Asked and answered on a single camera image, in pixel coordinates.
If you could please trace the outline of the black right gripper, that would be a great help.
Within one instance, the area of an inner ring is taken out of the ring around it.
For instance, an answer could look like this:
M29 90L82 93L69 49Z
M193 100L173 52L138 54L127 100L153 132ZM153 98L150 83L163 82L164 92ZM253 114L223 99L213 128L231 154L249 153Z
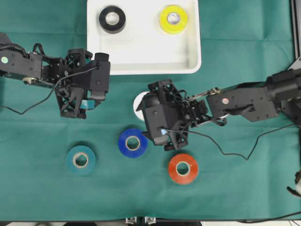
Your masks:
M160 101L167 102L177 108L188 124L187 130L181 130L181 133L187 133L189 128L194 128L203 122L211 120L207 115L208 109L203 100L188 100L181 93L185 90L177 90L172 80L163 80L148 85L150 92L158 95Z

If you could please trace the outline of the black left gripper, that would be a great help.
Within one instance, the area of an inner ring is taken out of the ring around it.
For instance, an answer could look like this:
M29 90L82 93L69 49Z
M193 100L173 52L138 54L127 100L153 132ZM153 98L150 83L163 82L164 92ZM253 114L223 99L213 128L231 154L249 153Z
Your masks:
M65 58L50 57L41 50L42 61L47 65L42 67L41 87L54 89L60 115L67 118L86 118L86 110L93 110L100 101L84 99L87 88L83 82L76 82L76 77L84 77L84 73L92 66L86 64L93 54L83 48L70 49Z

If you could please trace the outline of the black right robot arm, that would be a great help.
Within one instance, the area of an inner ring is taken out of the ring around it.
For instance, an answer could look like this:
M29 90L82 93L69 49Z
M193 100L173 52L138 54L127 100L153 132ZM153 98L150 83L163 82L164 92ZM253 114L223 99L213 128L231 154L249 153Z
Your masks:
M207 122L224 126L229 115L255 122L283 112L292 122L301 122L300 69L274 74L264 82L213 88L194 96L178 90L172 80L151 83L148 88L138 106L146 125L143 135L166 151L185 147L189 128Z

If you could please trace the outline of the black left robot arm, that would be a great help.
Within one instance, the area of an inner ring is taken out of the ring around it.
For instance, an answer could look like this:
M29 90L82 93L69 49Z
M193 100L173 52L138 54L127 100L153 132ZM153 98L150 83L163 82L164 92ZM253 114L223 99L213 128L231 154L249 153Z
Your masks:
M0 34L0 75L20 80L24 84L51 89L58 102L60 115L67 118L86 118L81 103L87 97L88 88L75 82L76 78L87 81L97 67L86 60L92 53L85 49L70 49L67 56L47 56L40 43L27 52L13 43L6 33Z

